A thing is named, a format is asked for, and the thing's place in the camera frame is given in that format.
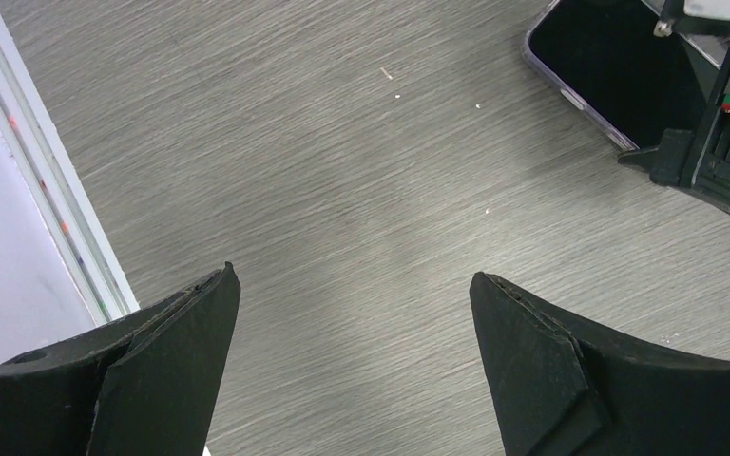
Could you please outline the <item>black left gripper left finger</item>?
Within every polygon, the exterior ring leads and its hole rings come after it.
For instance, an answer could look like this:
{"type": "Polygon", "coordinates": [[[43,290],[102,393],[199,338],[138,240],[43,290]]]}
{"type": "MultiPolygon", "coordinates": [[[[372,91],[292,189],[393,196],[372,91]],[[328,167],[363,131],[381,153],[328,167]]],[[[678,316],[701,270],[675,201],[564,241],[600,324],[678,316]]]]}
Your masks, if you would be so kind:
{"type": "Polygon", "coordinates": [[[240,306],[231,263],[0,364],[0,455],[200,455],[240,306]]]}

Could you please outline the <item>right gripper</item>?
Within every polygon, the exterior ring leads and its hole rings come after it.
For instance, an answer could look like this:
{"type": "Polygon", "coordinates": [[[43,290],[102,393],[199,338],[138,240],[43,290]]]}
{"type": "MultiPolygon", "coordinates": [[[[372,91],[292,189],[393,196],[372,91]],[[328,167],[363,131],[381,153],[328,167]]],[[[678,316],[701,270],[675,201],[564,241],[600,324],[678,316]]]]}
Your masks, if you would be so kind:
{"type": "Polygon", "coordinates": [[[730,216],[730,1],[664,2],[654,34],[674,32],[729,43],[701,120],[692,130],[666,130],[657,146],[624,152],[618,163],[730,216]]]}

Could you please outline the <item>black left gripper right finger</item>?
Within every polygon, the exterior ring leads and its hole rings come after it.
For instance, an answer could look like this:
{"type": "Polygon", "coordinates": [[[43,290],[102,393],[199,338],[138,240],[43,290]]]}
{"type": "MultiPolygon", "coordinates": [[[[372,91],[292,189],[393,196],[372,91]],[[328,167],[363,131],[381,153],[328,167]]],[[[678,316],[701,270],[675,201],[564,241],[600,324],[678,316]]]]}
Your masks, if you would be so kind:
{"type": "Polygon", "coordinates": [[[730,455],[730,361],[676,351],[477,273],[471,311],[509,455],[730,455]]]}

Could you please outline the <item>dark phone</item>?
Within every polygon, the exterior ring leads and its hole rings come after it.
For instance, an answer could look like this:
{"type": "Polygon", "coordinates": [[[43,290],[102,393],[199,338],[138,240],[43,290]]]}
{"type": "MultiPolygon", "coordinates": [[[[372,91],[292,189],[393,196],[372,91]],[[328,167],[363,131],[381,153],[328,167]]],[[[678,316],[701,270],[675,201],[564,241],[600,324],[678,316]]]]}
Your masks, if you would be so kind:
{"type": "Polygon", "coordinates": [[[719,64],[679,34],[657,37],[658,1],[553,1],[528,31],[528,63],[623,150],[701,120],[719,64]]]}

